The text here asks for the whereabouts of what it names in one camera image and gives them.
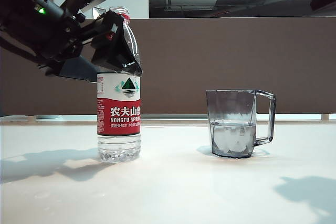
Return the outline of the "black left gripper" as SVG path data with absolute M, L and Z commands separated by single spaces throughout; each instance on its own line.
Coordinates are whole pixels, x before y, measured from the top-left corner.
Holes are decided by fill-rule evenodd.
M 127 11 L 108 11 L 83 27 L 79 24 L 82 17 L 66 16 L 62 10 L 39 15 L 36 55 L 45 76 L 96 83 L 102 68 L 142 76 L 138 43 Z

